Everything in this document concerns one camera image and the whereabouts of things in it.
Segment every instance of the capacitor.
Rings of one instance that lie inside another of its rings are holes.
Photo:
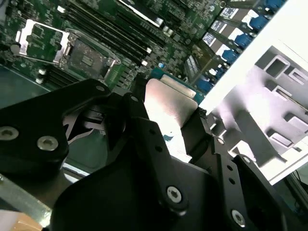
[[[165,65],[164,65],[163,63],[159,63],[159,64],[158,64],[158,67],[159,67],[159,68],[164,68]]]
[[[208,8],[211,12],[213,12],[215,10],[215,5],[211,4]]]
[[[164,26],[163,31],[167,33],[168,30],[169,30],[169,27],[168,26]]]
[[[46,70],[45,69],[39,69],[38,70],[40,75],[45,75],[46,74]]]
[[[44,76],[43,75],[38,75],[35,79],[36,83],[42,84],[44,82]]]
[[[173,32],[174,32],[173,30],[169,29],[167,32],[168,36],[170,37],[171,35],[173,35]]]
[[[192,35],[195,35],[197,32],[198,32],[197,28],[194,27],[193,29],[191,29],[191,34]]]
[[[11,52],[13,54],[17,55],[17,54],[19,54],[19,51],[20,51],[20,44],[13,44],[13,45],[11,45],[10,49],[11,49]]]
[[[161,19],[161,18],[156,18],[155,22],[156,22],[159,26],[161,26],[161,25],[163,24],[164,20]]]

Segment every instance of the cable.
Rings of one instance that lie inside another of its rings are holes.
[[[299,173],[298,173],[298,171],[297,171],[297,170],[295,170],[295,172],[297,173],[299,183],[301,184],[301,183],[302,183],[302,180],[300,179]]]

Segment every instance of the metal frame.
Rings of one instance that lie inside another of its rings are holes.
[[[215,110],[236,85],[244,82],[248,71],[271,46],[308,71],[308,54],[305,49],[302,49],[302,46],[306,44],[304,40],[305,32],[298,23],[307,20],[308,16],[303,10],[307,7],[308,2],[305,0],[288,0],[216,86],[206,95],[200,107],[207,110],[208,114]],[[297,160],[286,163],[279,173],[270,170],[279,165],[276,160],[269,162],[267,167],[261,169],[261,171],[274,184],[307,161],[308,151],[304,156],[299,155]]]
[[[46,27],[48,29],[51,29],[51,30],[58,31],[58,32],[62,33],[62,38],[61,38],[61,42],[60,42],[60,45],[62,47],[61,47],[61,49],[59,51],[57,51],[56,56],[53,59],[53,61],[52,62],[48,62],[48,61],[44,61],[44,60],[39,60],[39,61],[42,61],[42,62],[45,62],[45,63],[59,64],[61,58],[64,55],[64,51],[66,50],[66,48],[68,46],[69,33],[65,32],[65,31],[61,31],[61,30],[59,30],[57,28],[45,25],[43,23],[35,22],[35,21],[31,20],[31,19],[27,19],[25,27],[21,31],[18,31],[17,34],[16,34],[16,42],[19,42],[20,45],[21,45],[19,54],[21,56],[25,57],[25,58],[38,60],[38,59],[35,59],[35,58],[31,58],[31,57],[29,57],[27,55],[27,49],[28,49],[28,45],[29,45],[29,42],[27,41],[27,37],[32,34],[32,30],[33,30],[33,27],[35,25],[40,25],[40,26]]]

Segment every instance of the black mounting arm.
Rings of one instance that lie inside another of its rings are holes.
[[[49,230],[304,230],[251,160],[229,158],[201,109],[182,128],[191,163],[172,158],[136,81],[123,97],[91,79],[0,110],[0,172],[19,180],[47,180],[69,143],[106,132],[108,166],[61,194]]]

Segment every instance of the ram slot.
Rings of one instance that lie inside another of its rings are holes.
[[[56,85],[57,87],[62,88],[73,83],[77,83],[80,80],[52,66],[47,72],[47,81]]]
[[[118,35],[120,36],[125,36],[128,39],[132,40],[133,42],[135,42],[136,44],[138,44],[139,46],[141,46],[143,48],[144,51],[147,51],[147,48],[149,47],[149,45],[142,40],[142,38],[137,37],[134,33],[132,33],[131,31],[127,30],[127,28],[124,27],[120,27],[121,25],[117,25],[115,24],[113,21],[111,21],[109,18],[105,17],[103,14],[101,14],[98,11],[95,11],[94,9],[92,9],[90,6],[88,6],[87,4],[85,4],[84,2],[81,1],[77,1],[78,3],[80,3],[80,5],[82,5],[82,8],[85,9],[86,11],[88,11],[89,13],[91,13],[92,15],[94,15],[95,17],[101,19],[101,21],[103,21],[104,23],[106,23],[110,28],[112,28]]]
[[[112,49],[123,54],[136,64],[141,64],[142,54],[139,54],[136,51],[131,51],[129,46],[125,46],[125,44],[119,42],[118,39],[116,39],[117,42],[115,42],[112,38],[107,37],[104,32],[97,31],[98,27],[93,22],[85,20],[84,22],[80,23],[80,19],[81,15],[75,16],[69,14],[67,16],[68,21],[75,25],[78,25],[80,29],[93,36],[98,41],[110,46]]]
[[[123,20],[125,23],[129,24],[133,29],[138,31],[139,33],[145,35],[147,38],[149,38],[152,42],[160,45],[161,47],[164,47],[166,45],[165,41],[162,40],[160,37],[156,36],[155,34],[151,33],[141,25],[137,24],[133,20],[131,20],[129,17],[127,17],[125,14],[122,12],[118,12],[117,17],[121,20]]]
[[[100,20],[100,18],[94,16],[93,14],[89,13],[88,11],[76,5],[75,3],[71,3],[68,9],[69,9],[68,10],[69,14],[73,14],[77,19],[81,20],[81,22],[79,22],[77,26],[79,26],[80,23],[90,25],[93,29],[102,33],[102,35],[104,35],[105,37],[125,47],[131,53],[136,54],[137,57],[138,53],[141,54],[140,59],[144,58],[147,55],[147,49],[139,46],[134,41],[122,35],[121,32],[112,28],[104,21]]]

